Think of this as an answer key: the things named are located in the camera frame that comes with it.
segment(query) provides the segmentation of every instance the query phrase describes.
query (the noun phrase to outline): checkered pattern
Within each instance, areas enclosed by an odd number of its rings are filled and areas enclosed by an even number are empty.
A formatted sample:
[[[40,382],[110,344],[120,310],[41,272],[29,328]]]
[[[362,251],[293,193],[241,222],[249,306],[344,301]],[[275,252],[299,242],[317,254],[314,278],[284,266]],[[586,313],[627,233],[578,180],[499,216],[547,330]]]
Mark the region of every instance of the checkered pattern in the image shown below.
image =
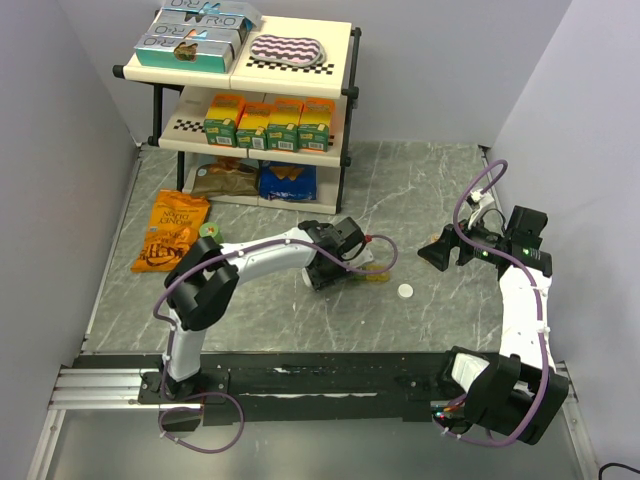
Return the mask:
[[[174,130],[182,130],[183,132],[200,132],[204,133],[204,125],[200,122],[192,122],[191,120],[182,120],[179,118],[173,125]]]
[[[269,70],[280,70],[282,72],[302,72],[315,73],[317,75],[333,75],[335,65],[333,63],[321,63],[318,65],[310,65],[308,67],[292,67],[291,65],[282,65],[275,62],[265,62],[264,60],[249,59],[247,67],[268,68]]]

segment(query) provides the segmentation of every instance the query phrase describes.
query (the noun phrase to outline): blue snack package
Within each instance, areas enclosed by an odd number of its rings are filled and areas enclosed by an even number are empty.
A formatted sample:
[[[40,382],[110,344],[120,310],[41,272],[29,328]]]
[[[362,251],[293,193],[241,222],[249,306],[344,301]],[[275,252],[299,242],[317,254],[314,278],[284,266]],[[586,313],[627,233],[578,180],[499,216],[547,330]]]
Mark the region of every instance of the blue snack package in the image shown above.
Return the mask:
[[[316,167],[282,162],[263,162],[260,196],[268,200],[315,200]]]

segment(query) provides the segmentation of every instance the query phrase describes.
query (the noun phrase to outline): orange bag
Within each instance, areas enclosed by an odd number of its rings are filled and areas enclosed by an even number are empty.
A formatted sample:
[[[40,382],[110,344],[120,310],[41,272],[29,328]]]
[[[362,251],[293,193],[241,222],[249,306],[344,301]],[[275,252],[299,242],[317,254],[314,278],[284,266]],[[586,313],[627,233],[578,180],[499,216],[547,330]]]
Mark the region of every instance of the orange bag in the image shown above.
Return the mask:
[[[151,209],[144,246],[131,271],[169,272],[198,239],[207,218],[209,202],[204,197],[160,190]]]

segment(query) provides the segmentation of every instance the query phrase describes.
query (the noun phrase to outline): oven mitt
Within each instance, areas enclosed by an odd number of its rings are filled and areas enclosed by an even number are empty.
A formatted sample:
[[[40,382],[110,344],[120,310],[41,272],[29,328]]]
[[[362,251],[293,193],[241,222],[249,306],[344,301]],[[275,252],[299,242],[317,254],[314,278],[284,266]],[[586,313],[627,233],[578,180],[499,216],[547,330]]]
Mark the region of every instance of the oven mitt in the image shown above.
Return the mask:
[[[313,38],[287,38],[259,35],[251,44],[251,57],[265,62],[281,63],[292,67],[309,67],[322,63],[325,51]]]

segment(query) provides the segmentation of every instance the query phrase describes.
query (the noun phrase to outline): gray marble table surface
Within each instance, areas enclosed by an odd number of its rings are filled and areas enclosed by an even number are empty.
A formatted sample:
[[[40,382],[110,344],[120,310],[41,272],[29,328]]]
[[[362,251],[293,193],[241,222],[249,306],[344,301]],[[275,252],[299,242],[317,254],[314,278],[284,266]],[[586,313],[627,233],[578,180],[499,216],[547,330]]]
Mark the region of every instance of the gray marble table surface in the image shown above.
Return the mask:
[[[453,345],[497,350],[502,301],[496,270],[480,261],[439,272],[416,255],[451,221],[453,206],[483,168],[472,145],[352,143],[343,211],[337,216],[214,204],[210,220],[228,242],[281,233],[306,219],[353,217],[366,233],[383,233],[400,256],[387,283],[348,280],[315,292],[300,271],[278,272],[243,285],[227,314],[207,333],[205,351],[444,351]],[[175,152],[145,148],[115,254],[85,344],[90,352],[156,352],[167,326],[151,308],[164,273],[134,274],[151,205],[160,188],[174,188]],[[384,242],[370,244],[377,263],[390,258]],[[414,295],[402,299],[398,286]]]

